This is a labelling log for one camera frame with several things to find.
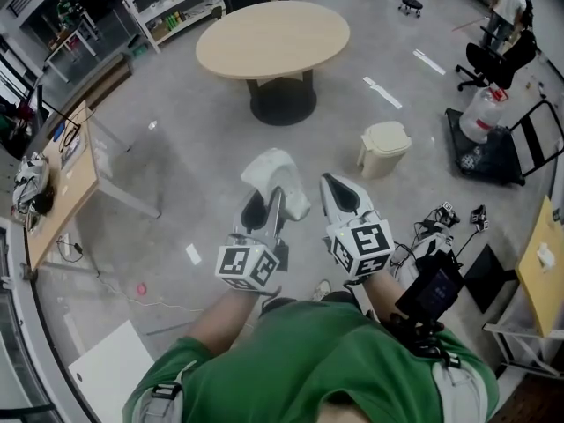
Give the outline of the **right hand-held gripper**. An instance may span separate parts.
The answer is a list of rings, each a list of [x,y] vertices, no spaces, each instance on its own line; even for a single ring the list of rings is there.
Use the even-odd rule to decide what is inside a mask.
[[[328,221],[325,232],[330,240],[329,252],[346,276],[361,278],[381,271],[395,251],[389,222],[343,224],[375,209],[369,194],[355,182],[335,174],[322,175],[320,192]]]

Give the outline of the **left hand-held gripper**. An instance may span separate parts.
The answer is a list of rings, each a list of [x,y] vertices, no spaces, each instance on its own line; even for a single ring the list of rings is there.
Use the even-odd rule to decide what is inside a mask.
[[[277,273],[287,271],[289,256],[289,246],[278,237],[285,204],[280,187],[272,191],[269,204],[258,190],[245,196],[234,214],[233,234],[219,247],[216,278],[239,291],[280,290]]]

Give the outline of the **white cloth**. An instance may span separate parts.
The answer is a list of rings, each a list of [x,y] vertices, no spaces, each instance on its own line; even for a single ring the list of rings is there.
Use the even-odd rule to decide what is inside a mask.
[[[266,202],[276,189],[281,189],[284,211],[292,221],[303,220],[310,211],[299,170],[286,151],[271,148],[258,155],[241,173],[241,180],[256,189]]]

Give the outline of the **person's right forearm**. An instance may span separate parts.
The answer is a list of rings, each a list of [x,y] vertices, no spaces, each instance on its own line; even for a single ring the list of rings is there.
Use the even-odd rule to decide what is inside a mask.
[[[362,285],[380,322],[388,322],[393,314],[405,317],[396,306],[404,294],[404,288],[387,271],[370,275]]]

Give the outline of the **person's left forearm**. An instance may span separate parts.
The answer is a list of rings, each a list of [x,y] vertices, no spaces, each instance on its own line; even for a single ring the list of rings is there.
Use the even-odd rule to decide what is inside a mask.
[[[245,327],[260,294],[230,289],[207,308],[189,327],[193,338],[214,356],[227,352]]]

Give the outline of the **beige lidded trash bin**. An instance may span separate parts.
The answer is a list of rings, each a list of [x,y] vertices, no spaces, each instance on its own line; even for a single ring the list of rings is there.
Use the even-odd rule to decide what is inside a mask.
[[[379,122],[366,128],[360,137],[357,165],[366,179],[382,178],[392,172],[412,146],[404,125],[397,121]]]

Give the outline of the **black chest-mounted screen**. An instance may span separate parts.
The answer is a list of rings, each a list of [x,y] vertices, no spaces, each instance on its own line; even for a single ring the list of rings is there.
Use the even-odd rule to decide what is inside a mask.
[[[464,278],[456,259],[442,251],[420,257],[415,266],[419,275],[396,302],[396,307],[417,323],[436,322],[457,299]]]

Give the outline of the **black platform trolley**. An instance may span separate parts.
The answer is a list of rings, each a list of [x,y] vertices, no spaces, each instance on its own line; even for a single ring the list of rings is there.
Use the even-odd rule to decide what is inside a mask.
[[[454,162],[461,174],[484,182],[497,182],[500,185],[515,184],[523,186],[525,178],[540,168],[556,160],[564,153],[564,146],[546,156],[531,119],[533,113],[546,106],[564,138],[564,129],[560,124],[554,105],[548,100],[541,100],[534,105],[518,122],[510,127],[497,126],[488,134],[487,141],[479,144],[467,138],[460,129],[462,112],[453,108],[445,110],[449,123],[449,132],[454,148]],[[519,160],[514,131],[520,129],[531,155],[533,167],[524,171]]]

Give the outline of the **person's green shirt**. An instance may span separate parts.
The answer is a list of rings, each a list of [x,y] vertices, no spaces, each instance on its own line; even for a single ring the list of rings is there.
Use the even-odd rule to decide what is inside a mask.
[[[294,301],[262,315],[253,333],[214,356],[181,338],[147,371],[122,409],[179,382],[182,423],[316,423],[325,404],[352,404],[371,423],[489,420],[493,371],[449,330],[438,338],[460,367],[413,355],[344,302]]]

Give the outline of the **clear water jug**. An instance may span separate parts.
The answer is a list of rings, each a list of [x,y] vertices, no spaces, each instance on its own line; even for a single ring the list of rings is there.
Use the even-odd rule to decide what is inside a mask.
[[[506,91],[498,86],[479,88],[459,119],[464,136],[474,143],[484,144],[498,125],[507,100]]]

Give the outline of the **round wooden table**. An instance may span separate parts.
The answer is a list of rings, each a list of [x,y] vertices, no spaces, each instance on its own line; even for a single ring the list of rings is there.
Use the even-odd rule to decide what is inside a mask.
[[[337,12],[310,2],[277,1],[215,22],[200,36],[196,56],[212,74],[246,83],[250,110],[260,122],[291,126],[315,110],[315,69],[349,40],[350,27]]]

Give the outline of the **long wooden desk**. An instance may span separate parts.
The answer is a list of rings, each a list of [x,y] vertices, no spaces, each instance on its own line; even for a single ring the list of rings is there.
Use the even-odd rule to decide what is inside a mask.
[[[42,153],[49,164],[49,179],[55,195],[53,206],[47,216],[41,219],[39,231],[26,236],[26,253],[31,271],[40,267],[60,268],[67,271],[85,272],[74,263],[53,263],[47,260],[49,251],[68,223],[78,214],[86,202],[99,191],[117,201],[152,218],[158,218],[161,212],[144,201],[114,185],[101,175],[94,158],[94,138],[90,126],[98,127],[115,143],[121,140],[97,122],[93,111],[84,103],[80,103],[72,112],[70,120],[78,125],[81,147],[75,152],[66,166],[62,165],[63,139],[49,140]]]

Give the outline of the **white power strip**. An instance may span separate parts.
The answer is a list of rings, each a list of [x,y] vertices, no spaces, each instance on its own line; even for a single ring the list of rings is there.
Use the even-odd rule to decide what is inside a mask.
[[[84,250],[78,242],[71,242],[66,237],[60,236],[56,246],[61,258],[66,263],[77,263],[84,257]]]

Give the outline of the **black wheeled office chair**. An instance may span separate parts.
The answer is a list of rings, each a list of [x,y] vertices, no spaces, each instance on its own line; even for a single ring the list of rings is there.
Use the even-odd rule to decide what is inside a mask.
[[[468,86],[484,88],[495,84],[508,90],[515,74],[529,64],[536,54],[537,41],[531,30],[522,31],[519,39],[504,54],[494,51],[491,45],[482,48],[469,43],[466,47],[466,58],[474,72],[458,64],[455,72],[463,72],[470,80],[459,83],[456,88],[462,92]]]

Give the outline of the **small white crumpled object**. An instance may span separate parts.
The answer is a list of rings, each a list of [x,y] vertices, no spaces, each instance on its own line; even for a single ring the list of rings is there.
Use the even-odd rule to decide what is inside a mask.
[[[545,242],[541,242],[537,249],[537,258],[540,261],[542,271],[551,270],[556,264],[556,257]]]

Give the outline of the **wooden step platform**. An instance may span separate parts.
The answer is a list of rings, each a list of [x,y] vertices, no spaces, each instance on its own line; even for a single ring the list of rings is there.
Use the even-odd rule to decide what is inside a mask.
[[[132,69],[128,56],[124,53],[115,55],[86,82],[83,91],[86,105],[95,109],[131,75]]]

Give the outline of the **yellow-topped stand table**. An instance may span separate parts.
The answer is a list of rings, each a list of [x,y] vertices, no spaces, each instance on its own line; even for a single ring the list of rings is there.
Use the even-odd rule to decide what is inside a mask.
[[[542,271],[537,258],[538,245],[545,242],[556,257],[555,266]],[[516,267],[504,270],[492,249],[486,245],[464,276],[464,284],[481,312],[486,312],[504,284],[518,280],[523,290],[535,329],[547,337],[557,330],[564,309],[564,227],[553,204],[545,197],[530,239]]]

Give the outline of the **white rectangular table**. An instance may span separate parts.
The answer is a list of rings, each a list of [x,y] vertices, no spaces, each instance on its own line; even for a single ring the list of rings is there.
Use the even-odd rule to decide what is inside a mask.
[[[133,324],[120,325],[69,366],[100,423],[122,423],[122,409],[153,364]]]

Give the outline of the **white vest bundle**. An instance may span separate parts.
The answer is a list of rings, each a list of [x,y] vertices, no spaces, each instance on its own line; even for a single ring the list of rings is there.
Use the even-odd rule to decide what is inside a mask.
[[[50,181],[48,158],[34,152],[24,156],[14,179],[12,206],[21,214],[46,215],[52,209],[55,190]]]

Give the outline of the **small white-framed table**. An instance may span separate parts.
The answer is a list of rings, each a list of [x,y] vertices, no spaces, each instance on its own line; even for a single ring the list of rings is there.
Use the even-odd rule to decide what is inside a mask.
[[[71,56],[73,58],[76,58],[73,49],[71,47],[72,40],[76,38],[80,43],[83,44],[85,49],[90,53],[92,57],[96,58],[98,56],[98,54],[93,49],[93,46],[88,42],[86,37],[83,35],[81,31],[82,28],[84,28],[90,34],[90,37],[94,41],[99,40],[97,26],[94,24],[88,12],[86,10],[82,10],[79,13],[78,23],[75,24],[70,29],[63,30],[62,33],[57,36],[56,41],[53,44],[53,47],[49,49],[50,53],[48,54],[44,62],[66,84],[70,82],[69,79],[53,63],[53,59],[56,57],[56,55],[59,53],[61,49],[65,48],[67,51],[71,53]]]

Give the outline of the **white angled rack frame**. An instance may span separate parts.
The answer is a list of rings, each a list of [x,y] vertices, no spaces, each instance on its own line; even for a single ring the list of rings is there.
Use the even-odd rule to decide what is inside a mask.
[[[552,367],[543,359],[542,349],[534,350],[531,341],[564,342],[564,330],[552,330],[547,337],[542,337],[535,329],[523,328],[507,323],[486,323],[483,331],[490,333],[503,355],[502,365],[507,368],[516,368],[526,374],[538,375],[550,379],[564,381],[564,371]],[[509,340],[513,339],[519,345],[527,361],[519,361],[513,354]]]

